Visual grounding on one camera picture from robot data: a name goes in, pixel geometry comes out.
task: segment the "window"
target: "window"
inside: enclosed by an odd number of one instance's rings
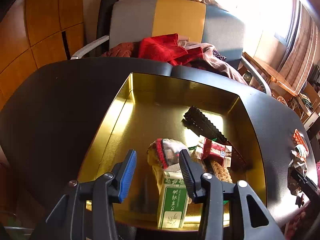
[[[216,0],[246,23],[249,32],[273,34],[287,46],[295,10],[294,0]]]

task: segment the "black table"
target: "black table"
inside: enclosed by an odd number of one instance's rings
[[[21,181],[50,206],[77,177],[84,155],[113,98],[130,73],[187,79],[239,95],[255,130],[267,186],[267,207],[283,225],[298,211],[287,189],[287,168],[298,129],[315,160],[297,114],[274,98],[226,77],[194,68],[136,58],[85,58],[46,65],[23,82],[0,112],[0,145]]]

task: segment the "gold metal tray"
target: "gold metal tray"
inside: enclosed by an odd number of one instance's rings
[[[238,95],[184,79],[132,73],[108,109],[78,176],[80,182],[94,180],[121,162],[129,149],[136,150],[137,167],[128,197],[122,204],[114,204],[117,221],[157,229],[159,193],[146,151],[157,138],[195,146],[198,136],[181,122],[192,105],[203,111],[250,164],[246,173],[231,172],[233,181],[245,179],[266,203],[259,144]],[[200,219],[201,205],[189,204],[184,227],[172,230],[198,230]],[[225,226],[229,225],[228,220],[225,205]]]

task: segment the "yellow chair panel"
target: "yellow chair panel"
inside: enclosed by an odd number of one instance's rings
[[[157,0],[152,36],[178,33],[201,42],[205,4],[189,0]]]

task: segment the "wooden cabinet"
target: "wooden cabinet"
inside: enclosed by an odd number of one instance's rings
[[[0,89],[5,100],[8,100],[22,82],[36,70],[31,49],[17,57],[0,74]]]
[[[24,24],[24,2],[16,0],[0,22],[0,72],[29,48]]]
[[[31,49],[38,68],[67,59],[61,32],[40,41]]]
[[[61,29],[83,22],[82,0],[59,0]]]
[[[26,0],[26,22],[31,46],[60,31],[58,0]]]
[[[66,29],[66,37],[70,55],[72,56],[77,50],[81,49],[84,44],[84,26],[83,23]]]
[[[0,22],[0,110],[33,71],[83,47],[83,29],[82,0],[16,0]]]

